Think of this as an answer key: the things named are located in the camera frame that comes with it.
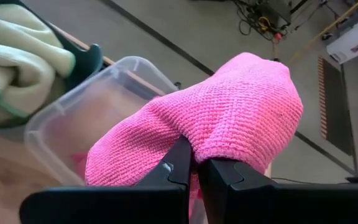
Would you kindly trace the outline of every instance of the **pink towel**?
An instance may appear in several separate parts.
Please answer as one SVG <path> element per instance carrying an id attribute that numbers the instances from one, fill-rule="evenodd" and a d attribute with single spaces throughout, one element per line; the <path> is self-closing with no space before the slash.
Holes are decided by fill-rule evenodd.
<path id="1" fill-rule="evenodd" d="M 86 183 L 138 183 L 181 134 L 198 163 L 225 157 L 263 173 L 290 142 L 302 111 L 286 66 L 243 53 L 207 80 L 155 98 L 115 125 L 88 153 Z M 197 188 L 192 178 L 192 197 Z"/>

